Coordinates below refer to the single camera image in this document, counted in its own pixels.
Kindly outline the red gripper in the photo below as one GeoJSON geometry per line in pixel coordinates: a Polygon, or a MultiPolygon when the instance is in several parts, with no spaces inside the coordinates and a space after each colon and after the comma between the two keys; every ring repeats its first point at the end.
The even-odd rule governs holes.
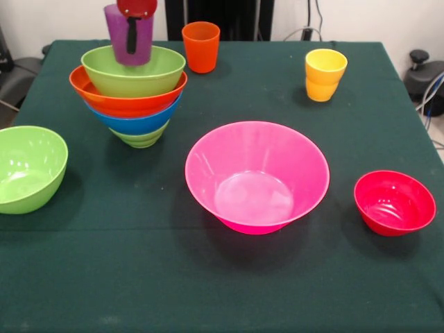
{"type": "Polygon", "coordinates": [[[128,32],[126,51],[135,54],[137,51],[137,21],[139,18],[150,18],[157,9],[157,0],[117,0],[117,8],[127,17],[128,32]]]}

